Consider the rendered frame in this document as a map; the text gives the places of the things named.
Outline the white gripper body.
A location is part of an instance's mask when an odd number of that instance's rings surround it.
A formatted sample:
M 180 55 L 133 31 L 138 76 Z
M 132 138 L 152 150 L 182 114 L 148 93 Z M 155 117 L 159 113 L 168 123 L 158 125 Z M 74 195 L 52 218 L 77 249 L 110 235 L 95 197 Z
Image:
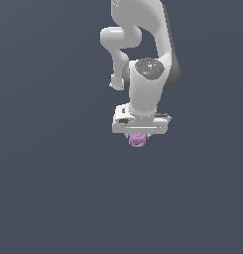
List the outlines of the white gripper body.
M 129 110 L 129 104 L 118 105 L 115 109 L 112 123 L 113 133 L 128 134 L 165 134 L 172 116 L 157 113 L 152 122 L 136 118 Z

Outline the small pink ring object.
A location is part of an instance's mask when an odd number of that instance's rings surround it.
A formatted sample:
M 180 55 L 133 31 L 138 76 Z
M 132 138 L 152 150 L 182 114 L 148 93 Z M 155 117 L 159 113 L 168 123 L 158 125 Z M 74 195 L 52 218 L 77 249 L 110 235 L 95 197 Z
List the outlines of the small pink ring object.
M 145 134 L 131 134 L 129 137 L 129 144 L 132 147 L 143 147 L 146 145 Z

